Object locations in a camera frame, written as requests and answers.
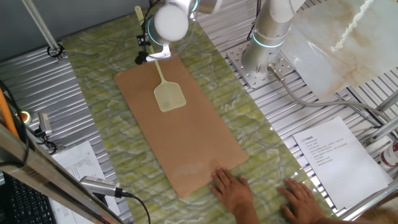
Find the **human hand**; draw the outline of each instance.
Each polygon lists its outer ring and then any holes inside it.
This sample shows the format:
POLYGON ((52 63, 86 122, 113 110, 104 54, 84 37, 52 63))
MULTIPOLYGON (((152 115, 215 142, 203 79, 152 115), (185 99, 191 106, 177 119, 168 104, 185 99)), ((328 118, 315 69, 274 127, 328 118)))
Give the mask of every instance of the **human hand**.
POLYGON ((293 193, 283 187, 278 187, 287 200, 293 205, 293 212, 285 205, 282 211, 285 217, 293 224, 315 224, 319 219, 325 217, 325 213, 315 200, 308 187, 297 183, 294 179, 285 179, 285 183, 292 189, 293 193))
POLYGON ((210 190, 234 216, 248 207, 254 209, 253 194, 243 176, 239 182, 227 169, 217 167, 211 177, 220 191, 212 185, 210 190))

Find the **fly swatter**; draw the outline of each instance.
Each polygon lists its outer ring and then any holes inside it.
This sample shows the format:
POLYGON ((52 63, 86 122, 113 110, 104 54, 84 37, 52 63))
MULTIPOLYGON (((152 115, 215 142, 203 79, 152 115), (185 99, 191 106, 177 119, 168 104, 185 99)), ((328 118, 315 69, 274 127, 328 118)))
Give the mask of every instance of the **fly swatter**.
MULTIPOLYGON (((144 22, 144 16, 142 15, 141 8, 139 6, 136 6, 135 10, 138 20, 141 21, 142 24, 144 22)), ((152 46, 149 46, 149 49, 153 54, 154 48, 152 46)), ((154 90, 154 95, 161 112, 170 111, 172 109, 184 106, 187 102, 185 101, 185 97, 182 93, 180 85, 175 82, 166 81, 163 77, 163 73, 157 60, 155 61, 155 65, 157 71, 159 72, 160 79, 162 80, 160 85, 157 86, 154 90)))

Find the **green marble-patterned mat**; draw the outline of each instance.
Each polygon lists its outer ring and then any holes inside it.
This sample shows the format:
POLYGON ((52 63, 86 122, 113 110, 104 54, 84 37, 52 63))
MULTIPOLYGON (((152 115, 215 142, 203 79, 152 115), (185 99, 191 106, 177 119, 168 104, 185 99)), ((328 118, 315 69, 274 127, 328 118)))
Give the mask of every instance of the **green marble-patterned mat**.
MULTIPOLYGON (((234 223, 208 186, 177 198, 116 86, 113 75, 136 66, 139 34, 132 14, 62 40, 118 180, 143 199, 153 223, 234 223)), ((250 157, 233 174, 248 179, 262 223, 285 223, 279 208, 287 201, 277 186, 294 176, 315 187, 199 24, 192 38, 182 62, 250 157)), ((320 193, 316 197, 331 215, 320 193)), ((147 223, 141 205, 127 202, 136 223, 147 223)))

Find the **microphone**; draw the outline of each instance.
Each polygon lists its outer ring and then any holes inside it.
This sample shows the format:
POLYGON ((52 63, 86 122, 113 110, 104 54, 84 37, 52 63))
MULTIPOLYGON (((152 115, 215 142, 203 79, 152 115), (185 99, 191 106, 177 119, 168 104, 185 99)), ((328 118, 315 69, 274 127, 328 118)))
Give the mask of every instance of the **microphone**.
POLYGON ((145 212, 147 213, 148 216, 148 223, 150 224, 150 216, 147 207, 145 206, 144 202, 134 196, 133 194, 124 191, 122 188, 120 188, 119 183, 115 183, 110 180, 104 180, 100 179, 97 177, 90 177, 90 176, 85 176, 80 180, 80 183, 85 186, 89 191, 100 194, 100 195, 107 195, 107 196, 112 196, 112 197, 130 197, 134 198, 137 201, 141 203, 141 205, 144 207, 145 212))

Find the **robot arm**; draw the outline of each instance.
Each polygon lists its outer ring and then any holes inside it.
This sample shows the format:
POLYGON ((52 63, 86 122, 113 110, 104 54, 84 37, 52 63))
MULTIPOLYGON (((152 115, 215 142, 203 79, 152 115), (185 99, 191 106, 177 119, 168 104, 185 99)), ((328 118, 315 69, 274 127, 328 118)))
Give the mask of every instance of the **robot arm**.
POLYGON ((147 23, 151 40, 159 45, 182 39, 188 30, 188 20, 193 11, 217 12, 222 0, 166 0, 147 23))
POLYGON ((295 12, 305 0, 267 0, 257 16, 249 46, 242 54, 248 73, 268 73, 268 65, 278 64, 278 53, 295 12))

